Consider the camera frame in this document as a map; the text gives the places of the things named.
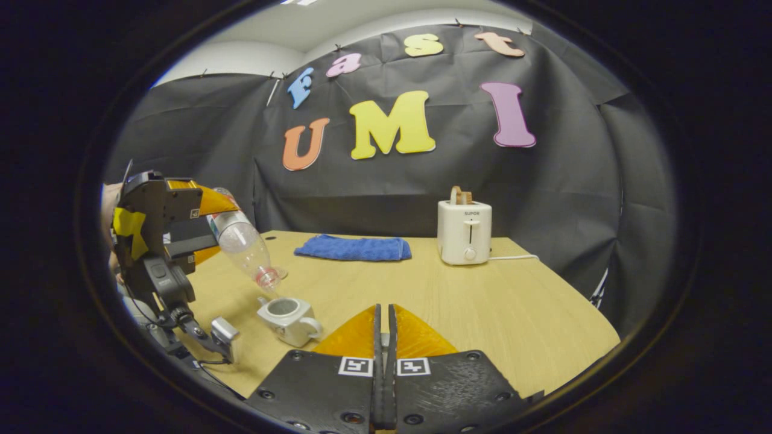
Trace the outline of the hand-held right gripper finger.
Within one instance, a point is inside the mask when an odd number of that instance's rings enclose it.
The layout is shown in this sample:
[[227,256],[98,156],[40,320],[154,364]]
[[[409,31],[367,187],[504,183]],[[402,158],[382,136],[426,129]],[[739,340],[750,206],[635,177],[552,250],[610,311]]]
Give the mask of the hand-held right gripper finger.
[[320,351],[288,351],[245,403],[284,429],[374,433],[384,376],[381,305],[354,316]]
[[458,351],[397,304],[389,307],[386,420],[397,433],[487,433],[529,409],[485,352]]

